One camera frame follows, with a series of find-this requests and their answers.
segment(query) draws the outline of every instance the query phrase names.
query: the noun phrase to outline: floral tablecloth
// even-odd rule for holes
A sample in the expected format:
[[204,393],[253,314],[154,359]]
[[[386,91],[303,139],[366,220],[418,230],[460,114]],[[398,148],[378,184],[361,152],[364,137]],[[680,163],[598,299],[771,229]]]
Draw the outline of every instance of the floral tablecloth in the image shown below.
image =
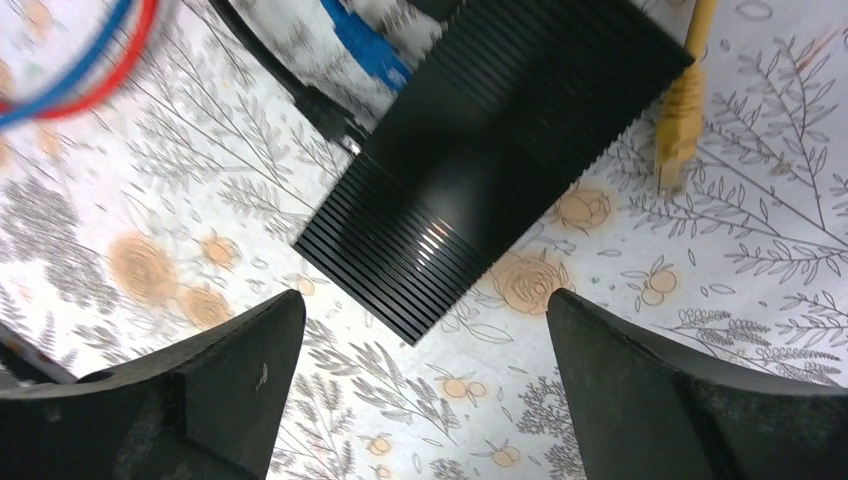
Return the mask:
[[[0,1],[0,97],[41,89],[109,3]],[[320,2],[239,3],[364,122],[389,107]],[[349,3],[412,60],[438,38],[395,0]],[[558,287],[727,361],[848,384],[844,1],[719,2],[686,195],[653,194],[649,112],[414,349],[288,246],[349,158],[206,2],[166,5],[109,104],[0,132],[2,338],[60,381],[296,288],[310,320],[271,477],[438,480],[583,476],[544,319]],[[640,5],[682,39],[692,0]]]

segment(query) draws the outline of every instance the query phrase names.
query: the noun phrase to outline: cable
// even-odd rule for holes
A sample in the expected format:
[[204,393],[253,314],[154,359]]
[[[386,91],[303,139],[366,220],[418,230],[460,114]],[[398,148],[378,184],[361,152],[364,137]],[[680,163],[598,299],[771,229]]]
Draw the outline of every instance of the cable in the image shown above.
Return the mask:
[[[41,119],[57,119],[70,117],[80,112],[90,110],[106,100],[126,80],[144,53],[145,46],[153,30],[159,0],[143,0],[138,26],[133,33],[126,54],[115,66],[115,69],[93,90],[65,105],[41,111],[36,115]],[[15,108],[14,105],[0,102],[0,114]]]
[[325,139],[340,145],[356,155],[367,137],[366,130],[355,116],[336,103],[327,94],[312,85],[306,85],[283,65],[265,43],[256,36],[238,11],[228,0],[209,0],[224,24],[286,90],[294,97],[294,106]]
[[54,104],[60,102],[69,92],[85,77],[89,70],[94,66],[97,60],[103,55],[112,37],[120,28],[124,19],[130,11],[133,0],[118,0],[115,8],[109,15],[103,30],[92,42],[88,51],[74,65],[65,76],[56,82],[53,87],[48,89],[30,102],[19,104],[14,107],[9,113],[0,116],[0,131],[9,126],[25,120],[33,115],[37,115],[44,110],[51,108]]

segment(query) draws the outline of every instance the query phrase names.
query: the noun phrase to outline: yellow ethernet cable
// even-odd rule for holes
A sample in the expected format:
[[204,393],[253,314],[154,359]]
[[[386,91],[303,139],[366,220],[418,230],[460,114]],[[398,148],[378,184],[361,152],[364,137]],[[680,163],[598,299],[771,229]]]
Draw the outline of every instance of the yellow ethernet cable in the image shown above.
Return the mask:
[[707,47],[717,3],[718,0],[696,1],[684,43],[695,63],[671,85],[663,98],[654,164],[657,190],[662,196],[671,197],[684,191],[683,167],[695,156],[698,137],[703,130],[706,75],[701,69],[700,58]]

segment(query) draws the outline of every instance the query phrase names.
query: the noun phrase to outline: ribbed black surface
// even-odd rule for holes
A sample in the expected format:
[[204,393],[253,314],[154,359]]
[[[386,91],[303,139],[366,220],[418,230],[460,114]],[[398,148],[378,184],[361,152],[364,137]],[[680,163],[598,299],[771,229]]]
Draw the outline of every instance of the ribbed black surface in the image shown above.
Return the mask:
[[294,247],[415,343],[691,62],[629,0],[469,0]]

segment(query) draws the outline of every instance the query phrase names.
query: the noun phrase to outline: table surface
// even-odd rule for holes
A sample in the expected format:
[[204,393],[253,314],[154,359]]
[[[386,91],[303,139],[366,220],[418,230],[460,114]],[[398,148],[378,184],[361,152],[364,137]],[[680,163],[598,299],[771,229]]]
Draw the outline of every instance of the table surface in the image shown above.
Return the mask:
[[[682,38],[692,0],[640,2]],[[43,88],[109,3],[0,1],[0,97]],[[367,123],[391,104],[317,0],[240,3]],[[438,35],[394,1],[354,3],[412,56]],[[719,2],[688,193],[655,199],[646,114],[414,349],[288,246],[349,158],[206,2],[166,5],[109,104],[0,133],[0,322],[42,360],[82,376],[296,288],[310,320],[284,479],[582,478],[544,318],[559,287],[748,368],[848,383],[844,1]]]

